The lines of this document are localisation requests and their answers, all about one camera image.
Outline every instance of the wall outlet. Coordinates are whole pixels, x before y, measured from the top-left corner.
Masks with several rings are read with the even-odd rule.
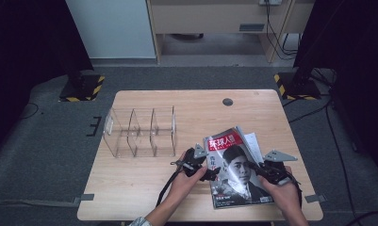
[[[266,6],[267,2],[269,2],[270,6],[282,5],[282,0],[259,0],[259,5],[260,6]]]

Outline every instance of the yellow and black hazard tape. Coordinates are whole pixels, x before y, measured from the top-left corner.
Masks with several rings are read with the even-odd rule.
[[[92,91],[91,96],[86,96],[86,97],[75,97],[75,96],[70,96],[70,97],[65,97],[61,101],[63,102],[79,102],[79,101],[93,101],[96,97],[98,92],[101,89],[101,86],[103,85],[103,81],[106,77],[101,75],[98,77],[98,81]]]
[[[279,74],[274,75],[274,81],[277,84],[277,87],[279,88],[280,95],[282,96],[283,100],[289,99],[289,100],[317,100],[317,96],[312,95],[292,95],[288,94],[287,90],[283,86],[282,80],[279,76]]]

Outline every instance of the human arm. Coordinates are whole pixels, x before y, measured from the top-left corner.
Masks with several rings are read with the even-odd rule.
[[[297,187],[293,183],[285,183],[282,186],[273,185],[264,177],[258,175],[260,183],[271,194],[277,207],[282,211],[283,217],[290,226],[307,226],[309,225],[300,203],[298,202]]]
[[[185,153],[180,156],[180,160],[183,160],[184,156]],[[165,200],[145,218],[153,226],[164,225],[205,173],[206,167],[198,169],[198,171],[191,177],[188,177],[184,171],[178,173],[171,184],[171,189]]]

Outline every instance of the human hand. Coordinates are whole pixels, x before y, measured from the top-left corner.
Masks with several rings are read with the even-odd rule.
[[[186,152],[183,152],[179,160],[183,160]],[[169,190],[168,196],[166,199],[173,199],[175,202],[183,201],[188,194],[191,192],[192,188],[197,184],[197,182],[204,176],[206,173],[206,167],[202,167],[197,170],[197,172],[188,177],[186,173],[182,170],[178,173],[176,178],[174,178],[171,189]]]
[[[286,167],[286,170],[291,173],[291,167]],[[269,183],[261,175],[258,175],[258,179],[261,185],[271,194],[277,207],[282,211],[290,225],[308,225],[298,202],[297,187],[292,182],[280,186]]]

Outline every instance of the acrylic divider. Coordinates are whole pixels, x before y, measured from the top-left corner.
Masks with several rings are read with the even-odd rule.
[[[103,138],[117,158],[175,156],[174,107],[111,108]]]

